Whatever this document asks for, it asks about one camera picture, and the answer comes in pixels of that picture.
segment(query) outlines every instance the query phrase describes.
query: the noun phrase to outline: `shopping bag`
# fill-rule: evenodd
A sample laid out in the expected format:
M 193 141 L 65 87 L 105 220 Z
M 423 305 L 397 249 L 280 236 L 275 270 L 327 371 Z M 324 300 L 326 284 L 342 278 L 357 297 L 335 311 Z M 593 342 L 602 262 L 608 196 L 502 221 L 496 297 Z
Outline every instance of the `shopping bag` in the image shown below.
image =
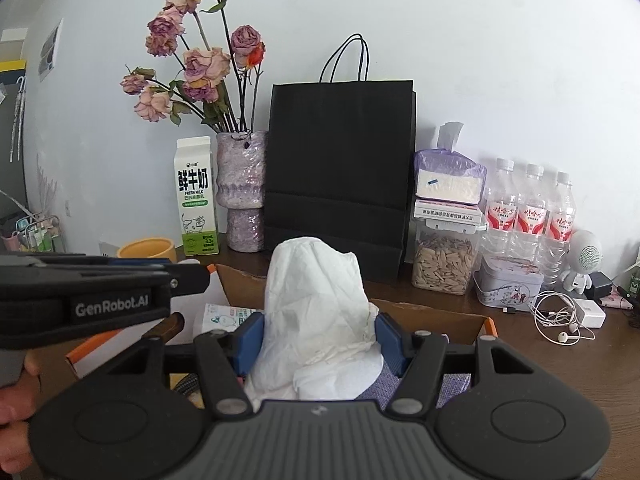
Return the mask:
M 358 80 L 333 82 L 361 44 Z M 394 282 L 404 261 L 414 191 L 412 81 L 369 81 L 368 46 L 345 41 L 329 83 L 274 85 L 264 201 L 265 245 L 315 236 L 358 257 L 366 280 Z M 367 65 L 362 76 L 364 59 Z

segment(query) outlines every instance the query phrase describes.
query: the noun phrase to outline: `vase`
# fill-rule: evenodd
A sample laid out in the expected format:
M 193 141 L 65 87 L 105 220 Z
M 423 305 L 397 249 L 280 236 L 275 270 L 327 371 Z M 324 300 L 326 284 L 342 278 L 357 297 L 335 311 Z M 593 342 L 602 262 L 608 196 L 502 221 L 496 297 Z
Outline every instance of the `vase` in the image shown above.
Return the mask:
M 241 253 L 264 247 L 264 155 L 267 132 L 217 134 L 218 192 L 216 200 L 228 209 L 226 243 Z

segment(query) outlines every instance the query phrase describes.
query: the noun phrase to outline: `yellow mug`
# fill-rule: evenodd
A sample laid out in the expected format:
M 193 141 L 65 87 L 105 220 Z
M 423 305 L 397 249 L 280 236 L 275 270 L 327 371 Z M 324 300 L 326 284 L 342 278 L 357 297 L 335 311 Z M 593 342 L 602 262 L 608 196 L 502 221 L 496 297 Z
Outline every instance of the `yellow mug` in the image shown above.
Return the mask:
M 175 245 L 169 238 L 142 238 L 118 249 L 119 258 L 168 258 L 178 262 Z

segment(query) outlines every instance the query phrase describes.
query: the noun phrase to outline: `white wall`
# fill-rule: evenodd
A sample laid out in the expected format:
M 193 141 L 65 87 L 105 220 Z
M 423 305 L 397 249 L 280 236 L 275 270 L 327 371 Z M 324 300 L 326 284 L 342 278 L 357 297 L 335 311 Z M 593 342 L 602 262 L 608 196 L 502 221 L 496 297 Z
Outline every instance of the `white wall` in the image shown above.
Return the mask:
M 47 0 L 25 44 L 28 192 L 35 157 L 59 183 L 69 248 L 97 252 L 157 234 L 179 240 L 175 140 L 207 134 L 149 124 L 118 83 L 130 66 L 172 78 L 175 63 L 145 52 L 146 22 L 163 0 Z M 418 148 L 433 127 L 463 121 L 459 149 L 572 174 L 578 223 L 600 236 L 605 270 L 625 266 L 640 240 L 640 2 L 637 0 L 229 0 L 232 26 L 251 23 L 267 44 L 257 126 L 268 124 L 274 83 L 312 81 L 352 32 L 369 41 L 370 78 L 414 79 Z M 64 18 L 58 66 L 39 83 L 43 40 Z M 204 18 L 222 44 L 219 17 Z M 198 43 L 193 26 L 192 44 Z M 339 71 L 353 74 L 356 53 Z

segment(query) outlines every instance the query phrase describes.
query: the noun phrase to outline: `human hand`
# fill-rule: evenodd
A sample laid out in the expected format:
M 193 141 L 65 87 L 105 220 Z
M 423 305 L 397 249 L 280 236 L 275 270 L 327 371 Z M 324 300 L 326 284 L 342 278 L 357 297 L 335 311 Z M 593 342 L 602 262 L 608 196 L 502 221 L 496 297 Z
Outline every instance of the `human hand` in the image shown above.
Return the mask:
M 31 464 L 29 425 L 24 422 L 36 411 L 40 392 L 40 370 L 32 352 L 27 352 L 20 380 L 0 390 L 0 467 L 9 474 L 23 471 Z

